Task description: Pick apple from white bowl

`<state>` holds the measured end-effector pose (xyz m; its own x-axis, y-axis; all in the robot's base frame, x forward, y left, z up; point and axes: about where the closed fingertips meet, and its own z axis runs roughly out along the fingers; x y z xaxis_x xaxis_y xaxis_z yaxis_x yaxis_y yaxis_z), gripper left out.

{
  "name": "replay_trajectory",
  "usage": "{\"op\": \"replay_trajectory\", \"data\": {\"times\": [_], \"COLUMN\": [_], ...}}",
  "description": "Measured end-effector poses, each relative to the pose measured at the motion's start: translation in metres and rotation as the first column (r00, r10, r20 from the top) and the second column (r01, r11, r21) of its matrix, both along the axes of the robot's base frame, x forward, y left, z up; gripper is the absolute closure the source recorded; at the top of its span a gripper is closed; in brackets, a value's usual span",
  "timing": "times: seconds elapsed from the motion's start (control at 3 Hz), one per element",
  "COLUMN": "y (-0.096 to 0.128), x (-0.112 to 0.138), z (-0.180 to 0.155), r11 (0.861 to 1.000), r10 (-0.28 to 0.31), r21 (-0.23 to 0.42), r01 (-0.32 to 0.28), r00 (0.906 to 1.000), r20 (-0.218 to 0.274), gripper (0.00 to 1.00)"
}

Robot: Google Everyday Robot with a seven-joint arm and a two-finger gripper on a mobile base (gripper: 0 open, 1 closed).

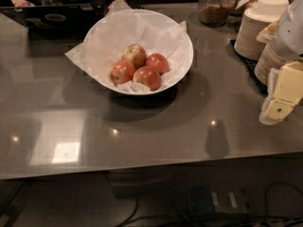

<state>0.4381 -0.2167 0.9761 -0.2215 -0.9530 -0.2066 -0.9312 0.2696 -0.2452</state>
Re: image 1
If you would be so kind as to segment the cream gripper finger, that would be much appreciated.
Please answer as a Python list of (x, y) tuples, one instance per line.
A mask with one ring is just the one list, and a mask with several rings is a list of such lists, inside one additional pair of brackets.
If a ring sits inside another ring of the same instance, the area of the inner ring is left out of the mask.
[(275, 38), (277, 24), (278, 24), (278, 21), (274, 21), (270, 25), (268, 25), (266, 28), (264, 28), (258, 34), (257, 41), (260, 43), (264, 43), (264, 44), (272, 42)]
[(268, 77), (268, 96), (263, 103), (267, 122), (282, 122), (303, 98), (303, 63), (286, 63), (272, 68)]

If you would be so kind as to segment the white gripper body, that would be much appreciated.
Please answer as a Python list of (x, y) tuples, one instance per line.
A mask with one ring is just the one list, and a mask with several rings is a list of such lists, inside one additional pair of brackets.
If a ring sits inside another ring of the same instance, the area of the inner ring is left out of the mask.
[(303, 0), (294, 0), (280, 17), (275, 35), (276, 52), (289, 60), (303, 60)]

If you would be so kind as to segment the person's right hand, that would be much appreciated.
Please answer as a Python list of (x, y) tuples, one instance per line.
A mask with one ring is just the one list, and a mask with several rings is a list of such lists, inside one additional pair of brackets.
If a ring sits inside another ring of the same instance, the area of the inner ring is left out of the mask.
[(27, 0), (13, 0), (13, 5), (15, 7), (33, 7), (33, 4)]

